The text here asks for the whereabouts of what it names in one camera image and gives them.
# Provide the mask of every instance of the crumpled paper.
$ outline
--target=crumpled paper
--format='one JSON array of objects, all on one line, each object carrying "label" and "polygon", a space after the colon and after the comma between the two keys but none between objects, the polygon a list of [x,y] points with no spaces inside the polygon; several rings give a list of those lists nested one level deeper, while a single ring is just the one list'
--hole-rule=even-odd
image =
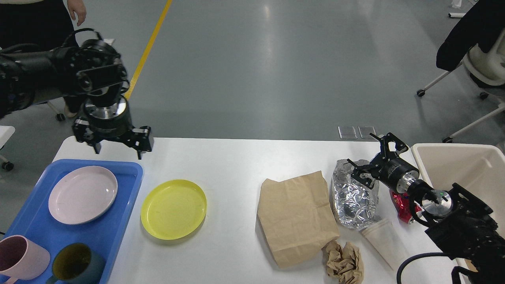
[{"label": "crumpled paper", "polygon": [[351,242],[345,247],[333,240],[325,247],[328,255],[326,272],[328,276],[338,278],[340,284],[361,284],[365,267],[361,260],[360,249]]},{"label": "crumpled paper", "polygon": [[339,236],[321,171],[261,185],[258,217],[280,268],[315,257]]}]

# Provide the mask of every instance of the pink mug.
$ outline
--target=pink mug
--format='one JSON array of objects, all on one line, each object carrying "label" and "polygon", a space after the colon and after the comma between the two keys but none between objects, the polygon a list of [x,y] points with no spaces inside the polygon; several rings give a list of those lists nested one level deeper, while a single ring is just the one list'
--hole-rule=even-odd
[{"label": "pink mug", "polygon": [[0,274],[11,277],[4,284],[34,279],[45,271],[50,260],[45,248],[22,235],[0,241]]}]

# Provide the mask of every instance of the white bin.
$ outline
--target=white bin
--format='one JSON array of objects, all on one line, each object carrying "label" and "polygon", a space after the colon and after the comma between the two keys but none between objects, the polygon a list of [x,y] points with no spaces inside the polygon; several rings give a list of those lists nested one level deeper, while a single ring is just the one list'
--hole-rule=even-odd
[{"label": "white bin", "polygon": [[497,232],[505,236],[505,156],[495,146],[415,144],[412,154],[424,181],[438,190],[457,182],[494,210]]}]

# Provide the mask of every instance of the cable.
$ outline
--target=cable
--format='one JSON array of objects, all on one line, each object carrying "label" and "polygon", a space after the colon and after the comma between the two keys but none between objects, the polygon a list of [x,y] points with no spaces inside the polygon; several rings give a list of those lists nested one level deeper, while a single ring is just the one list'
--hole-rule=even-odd
[{"label": "cable", "polygon": [[76,34],[80,33],[80,32],[83,32],[83,31],[92,31],[96,34],[96,37],[99,39],[99,40],[103,40],[102,36],[100,35],[99,32],[95,31],[94,29],[92,28],[82,28],[82,29],[78,29],[78,30],[75,30],[73,31],[71,34],[69,34],[67,36],[67,38],[65,38],[65,40],[63,41],[63,44],[62,44],[62,47],[68,47],[67,44],[68,44],[68,41],[72,38],[72,36],[75,36]]},{"label": "cable", "polygon": [[37,52],[37,51],[42,51],[40,46],[38,46],[34,43],[21,43],[21,44],[16,44],[16,45],[10,46],[8,48],[4,48],[4,49],[0,50],[0,53],[8,54],[8,53],[14,53],[14,52]]},{"label": "cable", "polygon": [[452,255],[448,254],[448,253],[424,253],[424,254],[418,254],[418,255],[409,257],[398,268],[398,272],[396,273],[396,284],[401,284],[401,273],[403,272],[403,270],[405,269],[405,267],[409,263],[413,262],[416,259],[420,259],[420,258],[424,258],[424,257],[432,257],[432,256],[447,256],[449,258],[452,258]]},{"label": "cable", "polygon": [[425,226],[425,227],[430,227],[430,224],[424,220],[421,220],[419,216],[417,216],[416,212],[416,203],[414,202],[414,197],[409,197],[409,210],[411,212],[412,218],[416,220],[419,224]]}]

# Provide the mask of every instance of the gray floor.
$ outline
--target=gray floor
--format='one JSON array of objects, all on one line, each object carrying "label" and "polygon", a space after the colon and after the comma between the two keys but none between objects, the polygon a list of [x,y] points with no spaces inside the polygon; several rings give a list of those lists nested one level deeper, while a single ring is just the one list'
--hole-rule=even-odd
[{"label": "gray floor", "polygon": [[[447,13],[471,7],[450,3],[174,1],[130,99],[134,125],[158,137],[299,140],[375,126],[411,145],[440,142],[496,108],[463,69],[415,96],[442,72],[436,51],[457,23]],[[165,1],[86,4],[84,26],[116,39],[131,77]],[[71,121],[53,116],[35,106],[0,122],[16,127],[0,152],[16,164],[0,173],[0,231],[72,134]],[[504,122],[499,115],[456,142],[495,145]]]}]

